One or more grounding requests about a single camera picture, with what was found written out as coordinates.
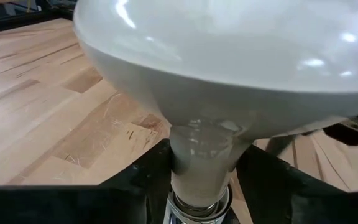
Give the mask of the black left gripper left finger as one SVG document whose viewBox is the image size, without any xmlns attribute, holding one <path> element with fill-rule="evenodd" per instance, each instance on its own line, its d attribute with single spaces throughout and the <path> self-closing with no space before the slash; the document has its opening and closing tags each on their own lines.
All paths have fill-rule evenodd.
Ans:
<svg viewBox="0 0 358 224">
<path fill-rule="evenodd" d="M 0 223 L 162 223 L 171 155 L 163 139 L 99 185 L 0 186 Z"/>
</svg>

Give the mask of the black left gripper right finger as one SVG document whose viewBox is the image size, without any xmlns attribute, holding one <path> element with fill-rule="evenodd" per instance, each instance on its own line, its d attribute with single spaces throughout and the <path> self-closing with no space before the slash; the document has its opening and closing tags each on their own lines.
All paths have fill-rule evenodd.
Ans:
<svg viewBox="0 0 358 224">
<path fill-rule="evenodd" d="M 251 146 L 236 165 L 254 223 L 358 224 L 358 192 L 345 192 Z"/>
</svg>

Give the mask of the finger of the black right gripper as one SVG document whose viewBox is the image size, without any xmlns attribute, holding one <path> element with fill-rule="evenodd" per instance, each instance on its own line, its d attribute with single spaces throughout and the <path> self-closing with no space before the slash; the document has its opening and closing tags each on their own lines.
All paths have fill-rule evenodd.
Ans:
<svg viewBox="0 0 358 224">
<path fill-rule="evenodd" d="M 271 138 L 265 148 L 265 151 L 274 156 L 279 156 L 295 138 L 295 135 Z"/>
</svg>

